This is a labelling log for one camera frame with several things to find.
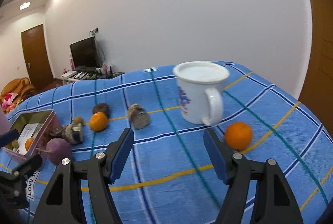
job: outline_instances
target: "purple turnip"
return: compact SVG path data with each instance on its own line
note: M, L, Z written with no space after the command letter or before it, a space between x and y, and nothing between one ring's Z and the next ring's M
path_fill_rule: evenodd
M48 155L50 162L54 165L59 165L64 158L72 158L72 148L70 144L61 138L51 139L46 144L45 150L39 150L45 152Z

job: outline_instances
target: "open tin box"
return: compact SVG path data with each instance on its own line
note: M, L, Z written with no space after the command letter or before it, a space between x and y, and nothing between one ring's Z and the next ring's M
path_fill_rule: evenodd
M53 110L44 110L38 112L27 112L24 114L19 115L10 129L16 129L19 131L20 134L24 131L24 128L27 125L35 124L37 125L34 129L34 141L32 142L29 150L25 154L21 154L10 150L8 148L3 147L2 149L9 154L12 159L17 162L21 163L26 161L27 159L33 157L35 154L40 154L43 158L43 164L39 168L41 171L44 167L47 155L44 152L37 150L36 148L45 149L47 142L50 140L49 133L56 127L61 127L61 123L57 118L57 115L54 113Z

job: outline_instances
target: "wooden door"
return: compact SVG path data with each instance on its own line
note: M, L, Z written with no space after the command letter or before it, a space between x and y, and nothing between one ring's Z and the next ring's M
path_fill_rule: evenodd
M299 101L333 136L333 0L311 0L312 47Z
M43 25L22 32L21 40L30 81L40 91L54 81L46 53Z

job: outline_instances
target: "metal screw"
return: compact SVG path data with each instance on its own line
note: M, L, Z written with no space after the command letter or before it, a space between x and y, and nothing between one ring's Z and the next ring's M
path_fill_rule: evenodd
M271 165L271 166L275 166L276 165L276 161L274 159L269 159L268 160L268 163Z
M242 159L242 155L240 153L234 153L234 159Z
M63 165L67 165L67 164L69 164L69 162L70 162L70 160L68 158L64 158L63 160L61 160L61 163Z
M105 156L105 153L97 153L96 158L97 159L102 159Z

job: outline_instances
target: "yellow stripe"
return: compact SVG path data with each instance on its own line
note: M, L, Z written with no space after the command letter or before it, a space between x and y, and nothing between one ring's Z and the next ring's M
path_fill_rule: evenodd
M330 168L330 170L326 173L325 177L321 180L320 185L323 185L324 182L327 180L327 178L330 176L331 172L333 171L333 166ZM318 187L310 194L310 196L306 199L306 201L303 203L303 205L299 208L300 211L304 209L304 207L309 203L309 201L313 198L314 194L317 193L319 190Z
M300 104L300 102L297 102L275 125L274 125L274 129L276 129L279 125L281 125L281 123L283 121L285 121L285 119L292 113L292 111L295 110L295 108ZM241 151L242 154L251 151L252 149L256 148L259 144L261 144L264 140L267 139L267 137L269 135L272 134L272 131L268 131L259 141L257 141L255 144L253 144L252 146L250 146L248 149ZM207 166L203 166L203 167L199 167L198 169L200 171L202 170L207 170L207 169L211 169L213 166L212 165L207 165ZM180 171L180 172L176 172L174 174L171 174L169 176L163 177L163 178L159 178L159 179L155 179L155 180L150 180L147 182L142 182L142 183L138 183L138 184L132 184L132 185L124 185L124 186L115 186L115 187L110 187L111 191L121 191L121 190L128 190L128 189L136 189L139 187L147 187L147 186L152 186L152 185L156 185L156 184L161 184L170 180L173 180L177 177L180 176L184 176L184 175L189 175L195 172L195 169L189 169L189 170L184 170L184 171ZM45 181L41 181L41 180L36 180L36 182L39 182L41 184L47 185L48 182ZM82 188L83 191L88 191L88 187L83 187Z
M298 107L298 105L301 102L297 102L294 104L294 106L281 118L281 120L279 120L274 126L273 128L276 129L278 128L281 123L283 123L285 121L285 119L296 109L296 107ZM245 150L241 151L241 154L245 154L251 150L253 150L254 148L256 148L258 145L260 145L261 143L263 143L271 134L273 133L272 130L269 130L266 134L264 134L256 143L254 143L253 145L251 145L250 147L246 148Z
M4 169L7 168L5 165L0 164L0 167L3 167Z
M227 90L228 88L230 88L231 86L235 85L239 81L243 80L245 77L249 76L250 74L253 74L253 72L251 71L251 72L247 73L246 75L241 76L236 81L234 81L234 82L230 83L229 85L227 85L226 87L224 87L224 89Z
M167 110L172 110L172 109L176 109L176 108L180 108L180 106L167 107L167 108L164 108L164 110L167 111ZM163 111L163 109L153 110L153 111L149 111L147 113L151 114L151 113L156 113L156 112L161 112L161 111Z
M241 81L242 79L244 79L245 77L249 76L250 74L252 74L253 72L247 73L244 76L241 76L239 79L237 79L236 81L232 82L231 84L229 84L228 86L225 87L225 89L230 88L231 86L235 85L236 83L238 83L239 81ZM290 114L291 112L300 104L300 102L297 102L288 112L286 115L284 115L284 117L274 126L275 128L277 128ZM169 107L169 108L165 108L164 110L172 110L172 109L176 109L179 108L179 106L173 106L173 107ZM154 110L154 111L149 111L148 113L155 113L155 112L161 112L163 111L163 109L159 109L159 110ZM114 120L120 120L120 119L125 119L127 118L127 116L122 116L122 117L117 117L117 118L111 118L109 119L109 121L114 121ZM271 131L269 131L267 134L264 135L264 137L267 135L267 137L271 134ZM251 149L254 149L255 147L257 147L261 142L257 142L256 144L254 144L253 146L251 146ZM213 165L207 165L207 166L203 166L203 167L199 167L198 169L200 171L203 170L207 170L207 169L211 169L213 167ZM128 190L128 189L136 189L139 187L147 187L147 186L152 186L152 185L156 185L156 184L161 184L170 180L173 180L177 177L180 176L184 176L184 175L189 175L195 172L195 169L189 169L189 170L185 170L185 171L180 171L180 172L176 172L174 174L171 174L169 176L163 177L163 178L159 178L159 179L155 179L155 180L150 180L147 182L142 182L142 183L138 183L138 184L132 184L132 185L124 185L124 186L115 186L115 187L110 187L111 191L121 191L121 190ZM41 184L47 185L48 182L46 181L41 181L41 180L36 180L36 182L39 182ZM82 187L83 191L88 191L88 187Z
M232 82L231 84L229 84L228 86L226 86L224 89L228 89L230 88L231 86L235 85L236 83L238 83L239 81L243 80L245 77L249 76L250 74L253 74L253 72L250 72L250 73L247 73L246 75L243 75L241 76L240 78L238 78L236 81ZM172 109L177 109L179 108L180 106L172 106L172 107L168 107L168 108L164 108L164 110L172 110ZM161 112L163 111L163 109L158 109L158 110L153 110L153 111L148 111L147 113L148 114L151 114L151 113L156 113L156 112ZM117 117L117 118L111 118L109 119L109 121L115 121L115 120L121 120L121 119L126 119L127 116L122 116L122 117Z
M213 167L213 165L207 165L207 166L199 167L198 169L200 171L203 171L203 170L211 169L212 167ZM163 177L163 178L150 180L150 181L142 182L142 183L139 183L139 184L124 185L124 186L113 186L113 187L110 187L110 190L111 191L122 191L122 190L136 189L136 188L139 188L139 187L152 186L152 185L161 184L161 183L164 183L164 182L167 182L167 181L171 181L173 179L176 179L177 177L184 176L184 175L189 175L189 174L192 174L192 173L195 173L195 169L179 171L179 172L176 172L174 174L171 174L171 175ZM88 191L88 187L82 187L82 191Z

